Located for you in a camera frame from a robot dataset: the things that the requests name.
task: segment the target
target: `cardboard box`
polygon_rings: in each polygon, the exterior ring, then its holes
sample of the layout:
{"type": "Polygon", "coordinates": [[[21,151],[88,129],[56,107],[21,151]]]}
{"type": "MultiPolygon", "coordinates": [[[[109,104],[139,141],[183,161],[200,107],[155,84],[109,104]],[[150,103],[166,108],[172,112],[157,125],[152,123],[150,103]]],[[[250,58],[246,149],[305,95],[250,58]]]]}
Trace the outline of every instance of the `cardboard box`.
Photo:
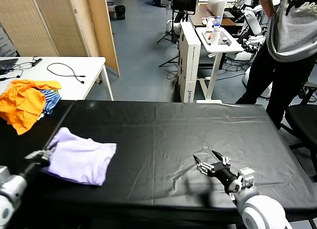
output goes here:
{"type": "Polygon", "coordinates": [[[8,35],[6,33],[0,35],[0,44],[2,42],[6,42],[7,40],[9,40],[9,37],[8,37],[8,35]]]}
{"type": "Polygon", "coordinates": [[[181,23],[177,81],[183,103],[194,101],[201,42],[190,22],[181,23]]]}
{"type": "Polygon", "coordinates": [[[180,99],[183,103],[192,103],[194,101],[195,88],[196,81],[178,83],[180,99]]]}
{"type": "Polygon", "coordinates": [[[7,40],[6,42],[0,44],[0,57],[8,57],[16,51],[16,47],[12,44],[10,40],[7,40]]]}
{"type": "Polygon", "coordinates": [[[196,81],[201,41],[190,22],[181,22],[179,49],[180,72],[184,72],[186,82],[196,81]]]}

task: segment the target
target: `orange cloth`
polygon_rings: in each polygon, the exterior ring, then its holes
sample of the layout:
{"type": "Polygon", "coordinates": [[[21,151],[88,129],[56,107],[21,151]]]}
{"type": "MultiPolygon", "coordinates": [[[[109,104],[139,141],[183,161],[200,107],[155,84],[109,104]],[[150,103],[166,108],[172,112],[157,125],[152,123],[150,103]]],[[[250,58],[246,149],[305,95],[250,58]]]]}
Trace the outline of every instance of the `orange cloth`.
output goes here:
{"type": "Polygon", "coordinates": [[[13,80],[0,95],[0,117],[11,124],[18,135],[31,129],[45,106],[45,96],[39,90],[60,89],[56,81],[13,80]]]}

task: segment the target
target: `black tablecloth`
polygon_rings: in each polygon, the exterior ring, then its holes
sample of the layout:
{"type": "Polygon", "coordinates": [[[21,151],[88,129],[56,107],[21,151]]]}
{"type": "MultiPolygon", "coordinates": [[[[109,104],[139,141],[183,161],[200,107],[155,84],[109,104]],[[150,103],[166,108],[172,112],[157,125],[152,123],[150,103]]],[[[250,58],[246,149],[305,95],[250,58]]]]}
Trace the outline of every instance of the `black tablecloth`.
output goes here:
{"type": "MultiPolygon", "coordinates": [[[[279,201],[289,220],[317,216],[316,187],[262,106],[77,101],[60,114],[64,105],[43,119],[54,122],[48,131],[62,121],[78,136],[117,143],[106,181],[93,187],[41,175],[28,188],[26,204],[89,216],[235,223],[240,217],[223,186],[200,174],[192,156],[212,163],[216,150],[232,159],[233,172],[253,168],[259,192],[279,201]]],[[[36,130],[40,124],[21,137],[0,125],[8,131],[0,163],[14,168],[22,153],[46,144],[49,134],[36,130]],[[18,140],[27,141],[25,149],[18,140]]]]}

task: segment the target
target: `person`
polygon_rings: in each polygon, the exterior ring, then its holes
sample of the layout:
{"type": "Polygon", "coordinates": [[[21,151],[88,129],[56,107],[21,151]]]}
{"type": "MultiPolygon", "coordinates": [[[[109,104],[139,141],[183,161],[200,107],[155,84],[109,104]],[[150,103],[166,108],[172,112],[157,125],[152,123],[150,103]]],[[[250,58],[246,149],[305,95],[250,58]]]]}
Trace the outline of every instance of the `person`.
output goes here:
{"type": "Polygon", "coordinates": [[[250,70],[247,89],[236,104],[255,104],[272,83],[267,113],[280,128],[286,108],[303,87],[317,59],[317,0],[260,0],[269,18],[267,40],[250,70]]]}

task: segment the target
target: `striped cloth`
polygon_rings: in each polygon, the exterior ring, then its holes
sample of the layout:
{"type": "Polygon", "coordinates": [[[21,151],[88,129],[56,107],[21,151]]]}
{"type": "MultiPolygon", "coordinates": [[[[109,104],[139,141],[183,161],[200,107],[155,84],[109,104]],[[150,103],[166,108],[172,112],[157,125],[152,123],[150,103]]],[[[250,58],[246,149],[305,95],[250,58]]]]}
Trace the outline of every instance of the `striped cloth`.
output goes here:
{"type": "Polygon", "coordinates": [[[45,114],[51,115],[53,112],[53,108],[59,102],[59,100],[61,99],[61,96],[58,93],[53,92],[52,90],[40,90],[40,92],[44,94],[46,98],[43,112],[45,114]]]}

